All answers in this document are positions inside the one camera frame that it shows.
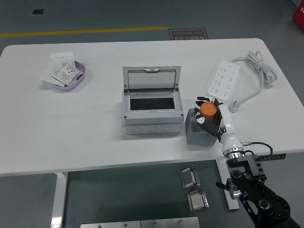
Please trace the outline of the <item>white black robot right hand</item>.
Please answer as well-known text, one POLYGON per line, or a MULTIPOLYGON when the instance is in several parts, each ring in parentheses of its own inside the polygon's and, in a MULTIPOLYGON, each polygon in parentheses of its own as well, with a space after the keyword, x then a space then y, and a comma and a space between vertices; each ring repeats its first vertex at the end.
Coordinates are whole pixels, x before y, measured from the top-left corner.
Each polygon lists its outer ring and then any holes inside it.
POLYGON ((243 145, 237 139, 228 107, 216 98, 198 97, 195 108, 197 124, 222 144, 223 155, 243 152, 243 145))

